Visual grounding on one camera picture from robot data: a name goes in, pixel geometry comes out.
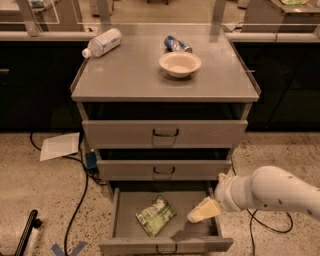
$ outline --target speckled floor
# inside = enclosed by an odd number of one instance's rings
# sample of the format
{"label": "speckled floor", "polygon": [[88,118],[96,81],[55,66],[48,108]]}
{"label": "speckled floor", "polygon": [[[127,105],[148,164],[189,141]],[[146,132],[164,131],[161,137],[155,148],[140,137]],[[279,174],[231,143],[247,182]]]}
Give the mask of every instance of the speckled floor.
{"label": "speckled floor", "polygon": [[[56,135],[36,133],[34,141],[41,146],[45,138]],[[0,251],[4,255],[14,254],[30,211],[37,209],[43,225],[32,232],[25,255],[54,256],[51,248],[55,244],[63,248],[67,225],[82,195],[85,175],[79,163],[62,158],[39,162],[39,157],[29,134],[0,134]],[[239,175],[275,165],[320,186],[320,133],[246,133],[233,161]],[[79,255],[101,255],[98,241],[108,237],[111,207],[108,191],[90,180],[70,231],[69,253],[83,241],[87,244]],[[289,227],[284,213],[258,212],[257,217],[277,229]],[[253,223],[256,255],[320,255],[320,222],[301,213],[293,213],[292,218],[294,227],[285,235]],[[234,244],[226,253],[210,255],[251,255],[249,214],[224,212],[219,219],[223,236],[233,238]]]}

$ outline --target white paper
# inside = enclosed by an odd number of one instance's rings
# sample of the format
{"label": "white paper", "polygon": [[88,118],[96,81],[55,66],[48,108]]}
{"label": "white paper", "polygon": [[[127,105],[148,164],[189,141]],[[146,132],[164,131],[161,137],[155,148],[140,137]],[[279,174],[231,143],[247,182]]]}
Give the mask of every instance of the white paper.
{"label": "white paper", "polygon": [[79,136],[78,132],[45,139],[41,148],[40,161],[77,153]]}

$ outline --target drawer handle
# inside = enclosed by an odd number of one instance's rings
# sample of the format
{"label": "drawer handle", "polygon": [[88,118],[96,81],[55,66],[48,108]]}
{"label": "drawer handle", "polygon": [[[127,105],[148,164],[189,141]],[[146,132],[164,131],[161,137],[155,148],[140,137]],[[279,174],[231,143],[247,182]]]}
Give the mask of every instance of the drawer handle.
{"label": "drawer handle", "polygon": [[0,68],[0,75],[8,75],[9,71],[8,68]]}
{"label": "drawer handle", "polygon": [[158,254],[175,254],[175,253],[177,253],[177,251],[178,251],[178,245],[175,244],[175,249],[174,249],[174,251],[167,251],[167,252],[160,252],[158,245],[156,245],[156,251],[157,251]]}
{"label": "drawer handle", "polygon": [[157,168],[156,167],[153,167],[153,172],[156,173],[156,174],[174,174],[174,172],[176,171],[176,168],[175,167],[172,167],[172,170],[171,171],[157,171]]}
{"label": "drawer handle", "polygon": [[153,129],[153,135],[157,137],[177,137],[179,135],[179,129],[176,129],[175,133],[157,133],[156,129]]}

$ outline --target blue tape mark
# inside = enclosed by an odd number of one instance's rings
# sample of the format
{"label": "blue tape mark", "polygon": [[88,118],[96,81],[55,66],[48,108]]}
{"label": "blue tape mark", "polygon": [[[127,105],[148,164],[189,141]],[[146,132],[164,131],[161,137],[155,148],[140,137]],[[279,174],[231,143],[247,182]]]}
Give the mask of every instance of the blue tape mark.
{"label": "blue tape mark", "polygon": [[57,244],[54,244],[54,245],[51,247],[51,250],[53,251],[53,253],[54,253],[56,256],[65,256],[65,255],[64,255],[64,252],[61,250],[61,248],[60,248],[59,245],[57,245]]}
{"label": "blue tape mark", "polygon": [[80,242],[78,246],[72,251],[70,256],[77,256],[86,245],[87,245],[86,242]]}
{"label": "blue tape mark", "polygon": [[[82,249],[87,245],[86,242],[80,242],[78,244],[78,246],[72,251],[72,253],[70,254],[70,256],[77,256],[81,251]],[[59,245],[57,244],[54,244],[52,247],[51,247],[51,250],[53,251],[53,253],[56,255],[56,256],[65,256],[63,250],[59,247]]]}

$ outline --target metal leg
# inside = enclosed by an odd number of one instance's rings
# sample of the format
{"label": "metal leg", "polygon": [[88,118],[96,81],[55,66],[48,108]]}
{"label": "metal leg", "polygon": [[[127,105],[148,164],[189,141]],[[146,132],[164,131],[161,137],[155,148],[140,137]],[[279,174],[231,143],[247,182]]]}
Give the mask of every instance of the metal leg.
{"label": "metal leg", "polygon": [[33,228],[39,228],[42,224],[42,221],[40,219],[37,219],[38,211],[33,210],[28,218],[27,224],[24,228],[24,231],[22,233],[18,248],[16,250],[16,253],[14,256],[23,256],[24,250],[27,247],[29,237],[31,235],[31,231]]}

